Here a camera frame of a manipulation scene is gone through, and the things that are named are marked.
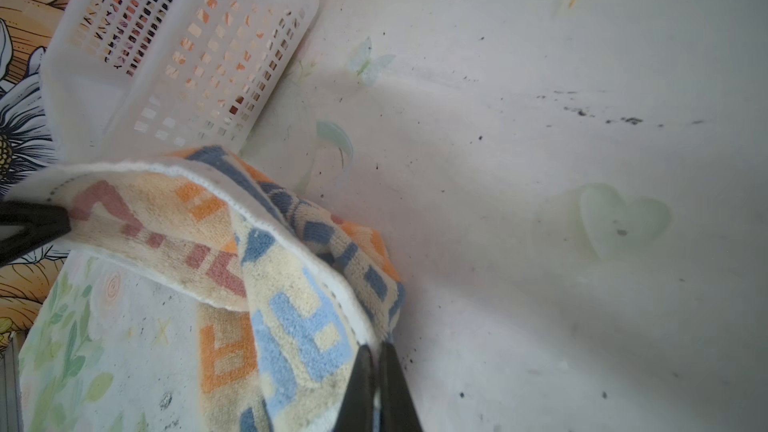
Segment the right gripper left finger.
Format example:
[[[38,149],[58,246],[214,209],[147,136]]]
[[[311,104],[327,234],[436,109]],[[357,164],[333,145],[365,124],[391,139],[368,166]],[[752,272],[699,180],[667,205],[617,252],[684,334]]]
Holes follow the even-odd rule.
[[[375,377],[368,345],[359,348],[334,432],[371,432],[374,425]]]

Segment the multicolour striped letter towel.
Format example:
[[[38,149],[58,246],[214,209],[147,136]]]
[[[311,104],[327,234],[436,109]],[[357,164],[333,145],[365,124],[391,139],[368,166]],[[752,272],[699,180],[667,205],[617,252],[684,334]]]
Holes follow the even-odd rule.
[[[405,297],[380,234],[208,146],[59,165],[71,253],[20,354],[28,431],[333,431]]]

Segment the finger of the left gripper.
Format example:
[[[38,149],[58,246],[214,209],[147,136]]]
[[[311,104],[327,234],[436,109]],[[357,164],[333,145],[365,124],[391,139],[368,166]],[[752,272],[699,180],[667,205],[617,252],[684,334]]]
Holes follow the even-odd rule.
[[[18,201],[1,203],[1,229],[11,233],[1,235],[1,265],[47,245],[71,231],[65,208],[54,205]]]

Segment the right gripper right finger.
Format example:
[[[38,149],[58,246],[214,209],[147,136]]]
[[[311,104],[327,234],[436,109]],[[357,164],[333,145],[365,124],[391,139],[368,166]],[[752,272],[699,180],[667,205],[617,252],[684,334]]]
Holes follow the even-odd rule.
[[[392,343],[382,344],[378,364],[380,389],[380,430],[384,432],[422,432],[397,351]]]

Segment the white plastic basket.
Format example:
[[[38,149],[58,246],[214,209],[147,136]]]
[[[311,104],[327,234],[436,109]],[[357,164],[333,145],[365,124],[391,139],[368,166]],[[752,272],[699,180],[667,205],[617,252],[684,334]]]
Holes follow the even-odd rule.
[[[70,0],[44,55],[56,156],[239,151],[319,0]]]

